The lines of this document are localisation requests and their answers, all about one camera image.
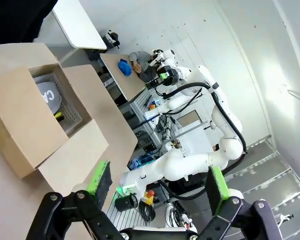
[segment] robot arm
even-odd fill
[[[230,118],[232,123],[242,131],[242,125],[238,118],[231,112],[227,97],[220,89],[219,85],[211,76],[210,72],[204,66],[198,66],[185,79],[186,84],[204,83],[210,86],[210,93],[214,92],[218,98],[224,112]],[[175,110],[186,104],[198,92],[201,87],[193,87],[191,89],[182,90],[182,95],[172,97],[161,106],[146,112],[147,119],[160,114],[167,113],[169,110]],[[152,124],[156,124],[157,118],[153,119]],[[219,141],[219,150],[215,152],[207,152],[202,154],[191,154],[184,157],[180,149],[171,149],[161,156],[155,162],[142,166],[136,170],[126,172],[121,179],[123,192],[126,194],[136,193],[138,198],[142,198],[146,190],[146,186],[150,183],[158,181],[165,177],[169,181],[176,181],[181,178],[188,179],[188,175],[208,172],[209,166],[218,166],[221,170],[225,169],[229,160],[238,159],[243,154],[243,146],[239,141],[236,132],[230,127],[217,106],[214,107],[211,115],[212,121],[215,123],[222,133],[223,137]]]

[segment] white table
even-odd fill
[[[59,0],[52,12],[67,40],[74,47],[60,59],[60,63],[78,49],[107,49],[79,0]]]

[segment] bolt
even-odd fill
[[[198,238],[197,235],[191,235],[191,236],[190,236],[190,240],[196,240],[197,238]]]
[[[84,197],[85,195],[82,192],[78,193],[78,198],[83,199]]]
[[[238,203],[239,203],[239,199],[238,199],[238,198],[234,198],[234,199],[232,199],[232,202],[233,202],[234,204],[238,204]]]
[[[54,194],[52,194],[52,195],[50,196],[50,198],[51,198],[52,201],[55,201],[55,200],[58,199],[58,197],[57,197],[56,195],[54,195]]]
[[[124,240],[129,240],[129,235],[126,233],[121,233],[121,236],[123,237]]]

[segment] white wall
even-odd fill
[[[300,175],[300,100],[280,90],[285,84],[300,94],[300,63],[286,27],[300,43],[300,0],[279,0],[284,22],[270,0],[217,0],[246,64],[264,96],[278,151]]]
[[[246,143],[250,145],[270,133],[255,83],[213,0],[80,2],[100,33],[107,30],[118,33],[120,49],[111,52],[173,49],[180,66],[193,69],[205,65],[241,120]],[[49,16],[38,41],[64,44],[57,25],[53,16]],[[212,111],[210,102],[206,107],[208,115]],[[218,138],[216,132],[210,135]]]

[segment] cardboard box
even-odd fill
[[[49,73],[57,76],[62,90],[82,118],[68,136],[33,80]],[[85,89],[78,90],[84,95]],[[76,94],[57,59],[43,43],[0,45],[0,151],[20,178],[50,156],[40,168],[55,191],[67,195],[74,181],[83,182],[108,147],[86,108],[97,104]],[[66,188],[58,189],[59,184]]]

